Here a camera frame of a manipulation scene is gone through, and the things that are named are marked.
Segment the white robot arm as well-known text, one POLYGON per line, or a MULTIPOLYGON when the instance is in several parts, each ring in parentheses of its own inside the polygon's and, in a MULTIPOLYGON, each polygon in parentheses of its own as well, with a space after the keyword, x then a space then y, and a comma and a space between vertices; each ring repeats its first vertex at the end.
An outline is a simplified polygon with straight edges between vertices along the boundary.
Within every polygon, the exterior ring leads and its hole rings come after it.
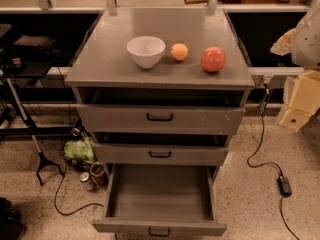
POLYGON ((297 26, 284 33, 271 47, 273 54, 291 55, 295 65, 304 69, 291 80, 293 89, 279 125, 298 132, 320 109, 320 0, 297 26))

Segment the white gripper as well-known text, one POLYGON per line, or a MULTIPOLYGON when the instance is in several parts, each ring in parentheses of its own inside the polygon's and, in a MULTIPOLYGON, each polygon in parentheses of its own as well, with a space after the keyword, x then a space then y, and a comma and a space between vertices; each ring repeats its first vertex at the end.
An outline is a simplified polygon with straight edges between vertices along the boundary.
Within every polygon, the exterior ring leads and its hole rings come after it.
MULTIPOLYGON (((285 32, 271 47, 272 54, 284 56, 292 50, 296 29, 285 32)), ((284 105, 279 125, 298 132, 320 109, 320 72, 307 70, 296 78, 288 77, 284 85, 284 105)))

